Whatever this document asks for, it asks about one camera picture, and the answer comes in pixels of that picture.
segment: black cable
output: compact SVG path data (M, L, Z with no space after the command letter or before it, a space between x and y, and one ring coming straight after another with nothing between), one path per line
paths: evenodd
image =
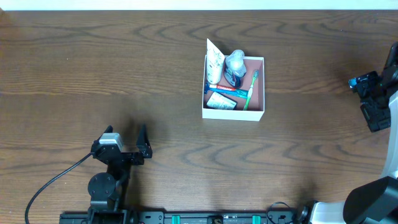
M269 219L269 221L271 221L272 224L276 224L274 221L272 221L272 218L270 216L268 216L268 212L270 212L272 210L274 205L286 205L289 208L289 210L293 213L292 221L290 221L290 222L288 222L286 224L293 224L294 219L295 219L294 209L290 208L285 202L275 202L267 209L267 214L266 215L267 215L267 218Z
M92 155L92 153L87 154L87 156L83 157L82 159L80 159L79 162L75 163L75 165L69 167L67 170L63 171L62 173L58 174L56 177L52 178L50 181L48 181L41 189L39 189L36 194L32 197L32 199L30 200L30 202L27 204L26 206L26 210L25 210L25 223L29 224L29 218L28 218L28 214L29 214L29 209L30 206L33 204L33 201L37 198L37 196L46 188L48 187L50 184L52 184L52 182L56 181L58 178L60 178L61 176L63 176L64 174L66 174L67 172L71 171L73 168L75 168L76 166L80 165L83 161L85 161L87 158L89 158Z

